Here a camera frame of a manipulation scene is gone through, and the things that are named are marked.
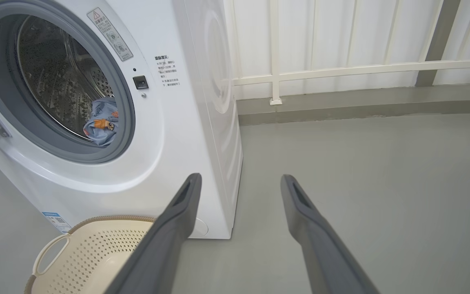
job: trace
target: front-loading washing machine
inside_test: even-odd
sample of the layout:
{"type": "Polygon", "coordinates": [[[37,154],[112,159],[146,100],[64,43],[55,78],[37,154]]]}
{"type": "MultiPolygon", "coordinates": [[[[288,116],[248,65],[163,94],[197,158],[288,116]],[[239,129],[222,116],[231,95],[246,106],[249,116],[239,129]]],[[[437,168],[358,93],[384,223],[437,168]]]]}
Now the front-loading washing machine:
{"type": "Polygon", "coordinates": [[[222,0],[0,0],[0,170],[62,232],[158,216],[201,173],[192,237],[230,238],[230,74],[222,0]]]}

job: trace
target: beige plastic basket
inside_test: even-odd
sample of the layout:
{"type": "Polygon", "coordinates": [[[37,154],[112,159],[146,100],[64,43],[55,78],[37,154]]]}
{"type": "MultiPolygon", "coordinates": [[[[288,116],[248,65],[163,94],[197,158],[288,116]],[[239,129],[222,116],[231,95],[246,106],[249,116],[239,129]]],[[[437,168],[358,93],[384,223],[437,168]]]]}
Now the beige plastic basket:
{"type": "Polygon", "coordinates": [[[155,221],[145,216],[100,216],[51,240],[37,256],[25,294],[100,294],[108,288],[155,221]],[[47,251],[66,240],[43,272],[47,251]]]}

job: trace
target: horizontal railing bar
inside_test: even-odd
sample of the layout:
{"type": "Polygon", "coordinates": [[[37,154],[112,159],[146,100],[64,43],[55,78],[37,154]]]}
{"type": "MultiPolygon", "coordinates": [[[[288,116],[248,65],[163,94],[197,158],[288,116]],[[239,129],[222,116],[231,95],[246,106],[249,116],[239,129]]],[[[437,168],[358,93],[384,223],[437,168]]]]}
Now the horizontal railing bar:
{"type": "MultiPolygon", "coordinates": [[[[470,69],[470,60],[438,60],[425,62],[395,63],[393,65],[365,65],[363,67],[337,67],[333,69],[317,69],[316,71],[303,71],[282,73],[279,80],[304,80],[309,78],[328,78],[331,76],[359,75],[372,73],[427,71],[434,69],[470,69]]],[[[248,76],[233,80],[234,86],[261,84],[272,82],[272,75],[248,76]]]]}

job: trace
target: gray floor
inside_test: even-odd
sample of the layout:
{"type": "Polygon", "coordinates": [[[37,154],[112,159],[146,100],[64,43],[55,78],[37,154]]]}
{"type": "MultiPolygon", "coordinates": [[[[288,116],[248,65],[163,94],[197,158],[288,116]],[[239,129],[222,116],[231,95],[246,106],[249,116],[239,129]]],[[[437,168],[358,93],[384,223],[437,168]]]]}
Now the gray floor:
{"type": "MultiPolygon", "coordinates": [[[[241,128],[233,238],[188,240],[175,294],[309,293],[279,191],[290,173],[380,292],[470,293],[470,115],[241,128]]],[[[58,231],[0,174],[0,294],[58,231]]]]}

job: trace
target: blue and white label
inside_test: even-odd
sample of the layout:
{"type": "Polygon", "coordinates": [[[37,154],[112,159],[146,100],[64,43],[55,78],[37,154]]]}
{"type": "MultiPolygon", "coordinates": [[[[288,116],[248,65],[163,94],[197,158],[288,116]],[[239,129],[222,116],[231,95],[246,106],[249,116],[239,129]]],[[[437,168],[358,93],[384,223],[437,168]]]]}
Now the blue and white label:
{"type": "Polygon", "coordinates": [[[71,229],[71,226],[55,212],[43,212],[45,218],[47,218],[61,233],[68,233],[71,229]]]}

